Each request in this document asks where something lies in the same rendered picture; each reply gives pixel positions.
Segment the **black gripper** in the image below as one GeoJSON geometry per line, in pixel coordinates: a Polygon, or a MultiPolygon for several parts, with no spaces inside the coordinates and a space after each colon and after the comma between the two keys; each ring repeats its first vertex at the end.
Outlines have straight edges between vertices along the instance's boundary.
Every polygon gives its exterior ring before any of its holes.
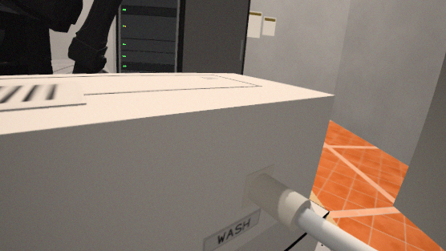
{"type": "MultiPolygon", "coordinates": [[[[51,61],[38,62],[39,67],[33,67],[32,62],[24,62],[23,65],[28,66],[29,75],[53,75],[51,61]]],[[[20,65],[20,62],[8,62],[9,65],[20,65]]]]}

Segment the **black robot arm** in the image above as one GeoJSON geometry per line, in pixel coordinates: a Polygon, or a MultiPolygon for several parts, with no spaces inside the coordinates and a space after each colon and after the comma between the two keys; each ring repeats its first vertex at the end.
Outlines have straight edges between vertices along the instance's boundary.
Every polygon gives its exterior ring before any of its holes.
{"type": "MultiPolygon", "coordinates": [[[[107,37],[121,2],[94,0],[68,48],[75,61],[72,74],[108,73],[103,69],[107,37]]],[[[38,62],[51,61],[49,28],[67,33],[82,9],[83,0],[0,0],[0,76],[29,75],[24,62],[39,67],[38,62]],[[20,65],[8,64],[13,61],[20,65]]]]}

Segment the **white cylinder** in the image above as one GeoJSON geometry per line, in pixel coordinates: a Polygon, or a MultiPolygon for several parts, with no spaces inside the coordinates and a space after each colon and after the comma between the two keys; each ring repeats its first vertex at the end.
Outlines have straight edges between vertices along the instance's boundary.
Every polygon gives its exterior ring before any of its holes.
{"type": "Polygon", "coordinates": [[[378,251],[307,207],[300,210],[294,224],[332,251],[378,251]]]}

